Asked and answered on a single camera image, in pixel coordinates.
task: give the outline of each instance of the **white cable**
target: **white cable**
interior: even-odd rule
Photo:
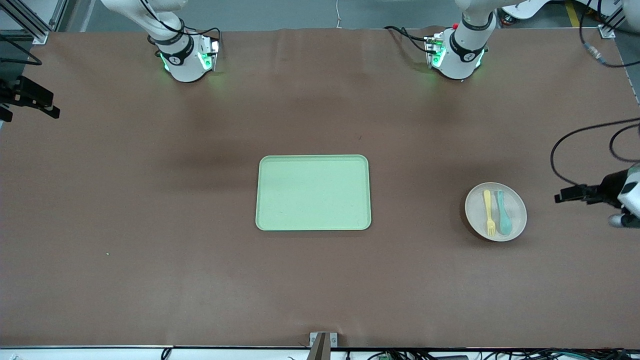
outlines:
[[[340,0],[335,0],[335,13],[338,15],[338,23],[335,25],[335,28],[342,29],[340,27],[340,21],[342,21],[342,19],[340,18],[340,9],[338,8],[338,1]]]

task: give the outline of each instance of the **fork handle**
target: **fork handle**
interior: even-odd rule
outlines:
[[[484,208],[486,209],[486,219],[487,221],[493,220],[491,216],[491,191],[485,190],[484,194]]]

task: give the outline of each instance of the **rectangular tray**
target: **rectangular tray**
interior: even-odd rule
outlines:
[[[265,231],[367,229],[371,225],[367,158],[264,157],[258,175],[255,224]]]

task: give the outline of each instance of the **round plate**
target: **round plate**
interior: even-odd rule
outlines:
[[[495,236],[489,236],[486,229],[486,210],[484,208],[485,190],[491,191],[491,212],[495,222]],[[504,196],[504,209],[511,219],[511,232],[500,233],[500,212],[496,193],[502,190]],[[518,237],[527,225],[527,208],[520,196],[510,187],[499,183],[484,183],[473,188],[465,201],[465,214],[474,230],[482,237],[491,241],[509,241]]]

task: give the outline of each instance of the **teal spoon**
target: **teal spoon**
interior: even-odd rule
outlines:
[[[511,234],[512,225],[507,211],[504,209],[504,194],[502,190],[498,190],[496,196],[498,198],[498,210],[500,211],[500,233],[503,235]]]

